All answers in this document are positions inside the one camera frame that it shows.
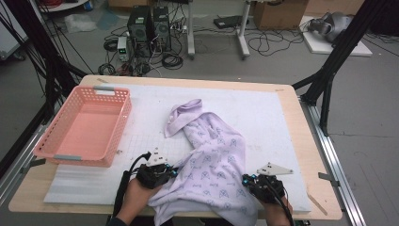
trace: printed pattern on cloth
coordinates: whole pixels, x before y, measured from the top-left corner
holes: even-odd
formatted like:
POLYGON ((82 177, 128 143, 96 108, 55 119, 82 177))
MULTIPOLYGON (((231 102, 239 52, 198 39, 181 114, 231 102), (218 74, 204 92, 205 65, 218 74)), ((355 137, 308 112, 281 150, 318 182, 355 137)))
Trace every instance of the printed pattern on cloth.
POLYGON ((149 200, 155 225, 177 212, 214 211, 233 225, 253 226, 258 210, 241 184, 245 140, 216 114, 201 111, 201 100, 172 108, 165 136, 183 129, 194 150, 174 165, 179 175, 149 200))

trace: hand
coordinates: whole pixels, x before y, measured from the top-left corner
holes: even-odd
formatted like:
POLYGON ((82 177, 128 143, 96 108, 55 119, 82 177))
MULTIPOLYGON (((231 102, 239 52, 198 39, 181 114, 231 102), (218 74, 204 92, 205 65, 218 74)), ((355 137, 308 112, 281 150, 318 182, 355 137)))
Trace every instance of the hand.
POLYGON ((150 197, 161 189, 162 186, 155 189, 149 189, 143 186, 136 178, 129 182, 126 189, 123 205, 117 218, 129 225, 132 220, 146 207, 150 197))
MULTIPOLYGON (((290 213, 293 213, 293 206, 291 206, 285 197, 282 197, 281 199, 290 210, 290 213)), ((290 225, 290 220, 286 217, 284 210, 279 204, 264 202, 261 202, 261 204, 266 212, 266 222, 268 226, 290 225)))

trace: basket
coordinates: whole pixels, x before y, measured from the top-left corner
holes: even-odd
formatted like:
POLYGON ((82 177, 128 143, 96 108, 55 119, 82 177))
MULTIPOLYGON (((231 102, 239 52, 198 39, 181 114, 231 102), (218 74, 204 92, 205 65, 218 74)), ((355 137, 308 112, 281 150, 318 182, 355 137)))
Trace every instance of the basket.
POLYGON ((131 109, 128 89, 75 87, 33 154, 58 164, 110 167, 131 109))

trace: wooden table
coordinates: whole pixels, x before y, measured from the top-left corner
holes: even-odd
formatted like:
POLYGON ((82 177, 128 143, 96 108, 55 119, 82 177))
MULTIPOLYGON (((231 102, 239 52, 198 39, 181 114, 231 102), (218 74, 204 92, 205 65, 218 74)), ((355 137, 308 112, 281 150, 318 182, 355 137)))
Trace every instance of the wooden table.
MULTIPOLYGON (((207 89, 240 89, 276 92, 284 112, 285 120, 292 138, 296 157, 301 168, 303 180, 311 203, 311 212, 294 213, 294 219, 340 219, 341 207, 330 181, 320 179, 318 172, 326 173, 319 151, 311 134, 310 127, 297 99, 294 89, 288 85, 199 81, 163 78, 139 78, 88 75, 81 85, 101 85, 103 83, 135 84, 164 87, 207 88, 207 89)), ((13 212, 34 213, 112 213, 112 205, 44 203, 44 197, 56 174, 56 165, 46 163, 32 168, 25 176, 20 187, 9 203, 13 212)), ((142 215, 153 215, 153 210, 146 208, 142 215)), ((216 217, 214 213, 189 212, 179 213, 178 217, 216 217)), ((263 211, 259 218, 264 218, 263 211)))

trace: cardboard box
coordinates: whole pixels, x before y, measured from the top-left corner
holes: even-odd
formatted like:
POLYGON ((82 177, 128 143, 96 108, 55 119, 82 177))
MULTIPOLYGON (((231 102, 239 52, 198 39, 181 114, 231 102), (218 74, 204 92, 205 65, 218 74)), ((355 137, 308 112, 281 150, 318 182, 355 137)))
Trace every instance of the cardboard box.
POLYGON ((257 3, 253 21, 260 30, 298 29, 309 0, 285 0, 280 5, 257 3))
POLYGON ((108 0, 108 6, 116 9, 132 9, 133 6, 152 6, 153 0, 108 0))
POLYGON ((310 0, 305 14, 323 16, 327 12, 340 11, 355 15, 363 2, 364 0, 310 0))

